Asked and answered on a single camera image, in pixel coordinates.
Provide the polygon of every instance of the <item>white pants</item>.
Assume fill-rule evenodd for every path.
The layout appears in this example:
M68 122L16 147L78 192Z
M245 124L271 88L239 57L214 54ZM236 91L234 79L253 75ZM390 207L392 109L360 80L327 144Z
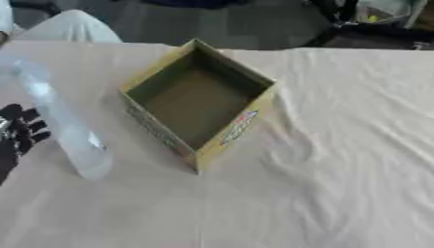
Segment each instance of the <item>white pants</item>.
M120 43L119 37L99 19L83 11L67 11L37 26L15 33L13 39Z

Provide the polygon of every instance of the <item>chair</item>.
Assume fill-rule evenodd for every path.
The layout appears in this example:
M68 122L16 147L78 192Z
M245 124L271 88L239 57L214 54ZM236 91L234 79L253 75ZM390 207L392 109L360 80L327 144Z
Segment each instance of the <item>chair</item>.
M46 1L44 3L30 3L24 1L11 1L11 6L13 8L29 9L35 11L42 11L48 14L50 17L60 14L62 11L60 8L52 1Z
M310 0L331 23L331 27L304 47L352 47L426 49L434 44L434 33L405 29L390 24L361 24L352 22L358 0L347 0L338 7L334 0Z

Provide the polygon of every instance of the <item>cardboard box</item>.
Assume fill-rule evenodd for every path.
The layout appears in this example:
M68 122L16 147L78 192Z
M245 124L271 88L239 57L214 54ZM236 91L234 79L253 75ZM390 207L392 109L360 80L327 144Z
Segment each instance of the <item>cardboard box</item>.
M142 126L202 171L266 111L273 83L193 40L120 91Z

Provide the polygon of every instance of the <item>box wall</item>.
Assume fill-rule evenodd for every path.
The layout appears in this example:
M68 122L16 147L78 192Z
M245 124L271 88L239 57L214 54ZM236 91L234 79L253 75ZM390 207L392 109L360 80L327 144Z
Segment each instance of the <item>box wall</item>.
M250 104L231 124L225 127L217 136L207 142L197 152L198 171L205 171L209 162L224 152L236 140L241 138L272 106L275 87L268 88L257 100Z

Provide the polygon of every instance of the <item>white fabric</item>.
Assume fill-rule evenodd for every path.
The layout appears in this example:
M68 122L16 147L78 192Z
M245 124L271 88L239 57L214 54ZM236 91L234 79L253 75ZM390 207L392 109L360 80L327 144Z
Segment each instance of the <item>white fabric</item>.
M71 10L24 32L14 25L9 0L0 0L0 31L13 39L36 41L119 43L119 37L104 23L85 12Z
M434 53L227 51L279 81L279 97L197 176L123 113L116 93L168 50L5 47L53 72L116 168L88 182L53 141L40 144L0 188L0 247L432 247ZM0 106L10 101L28 103L2 87Z
M0 0L0 32L10 35L13 25L12 8L9 0Z

